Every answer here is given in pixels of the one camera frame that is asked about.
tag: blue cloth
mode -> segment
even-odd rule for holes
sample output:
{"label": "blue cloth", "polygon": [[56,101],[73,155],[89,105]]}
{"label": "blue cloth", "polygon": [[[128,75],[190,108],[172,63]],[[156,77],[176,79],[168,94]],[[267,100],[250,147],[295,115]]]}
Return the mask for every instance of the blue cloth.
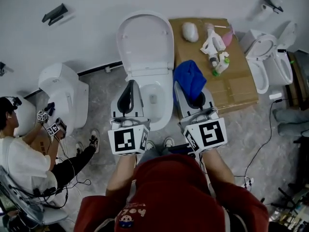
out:
{"label": "blue cloth", "polygon": [[196,100],[206,84],[206,78],[193,60],[182,62],[174,71],[173,98],[176,103],[175,81],[179,83],[183,91],[192,101]]}

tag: hand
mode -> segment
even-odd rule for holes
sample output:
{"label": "hand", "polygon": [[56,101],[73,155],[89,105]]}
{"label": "hand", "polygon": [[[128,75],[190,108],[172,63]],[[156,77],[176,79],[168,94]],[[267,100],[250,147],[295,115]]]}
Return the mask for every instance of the hand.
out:
{"label": "hand", "polygon": [[55,136],[58,138],[58,139],[61,139],[63,136],[64,136],[64,132],[62,130],[58,131]]}

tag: white sneaker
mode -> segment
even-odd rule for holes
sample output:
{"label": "white sneaker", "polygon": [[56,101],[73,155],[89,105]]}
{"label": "white sneaker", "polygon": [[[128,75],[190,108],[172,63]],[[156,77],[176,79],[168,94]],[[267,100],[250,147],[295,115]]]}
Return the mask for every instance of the white sneaker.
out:
{"label": "white sneaker", "polygon": [[89,146],[93,146],[94,148],[96,148],[95,154],[98,153],[100,144],[100,133],[98,130],[93,129],[91,131],[91,139],[89,141],[90,141]]}
{"label": "white sneaker", "polygon": [[147,141],[146,150],[149,150],[152,148],[155,148],[155,144],[153,143],[153,141]]}
{"label": "white sneaker", "polygon": [[84,151],[84,145],[82,144],[82,142],[78,142],[76,145],[76,151],[77,151],[77,156],[80,155],[83,151]]}
{"label": "white sneaker", "polygon": [[163,145],[164,145],[165,148],[175,146],[174,139],[172,139],[171,137],[167,137],[167,138],[164,140]]}

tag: red shirt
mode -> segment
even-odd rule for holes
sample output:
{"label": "red shirt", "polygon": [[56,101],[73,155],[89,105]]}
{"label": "red shirt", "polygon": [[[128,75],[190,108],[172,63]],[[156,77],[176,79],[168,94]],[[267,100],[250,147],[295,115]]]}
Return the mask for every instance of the red shirt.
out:
{"label": "red shirt", "polygon": [[216,183],[216,198],[211,197],[204,173],[189,156],[175,154],[145,162],[134,179],[136,193],[127,205],[121,194],[84,198],[74,231],[93,232],[104,220],[116,218],[116,232],[225,232],[222,206],[239,215],[248,231],[268,230],[268,212],[261,202],[228,183]]}

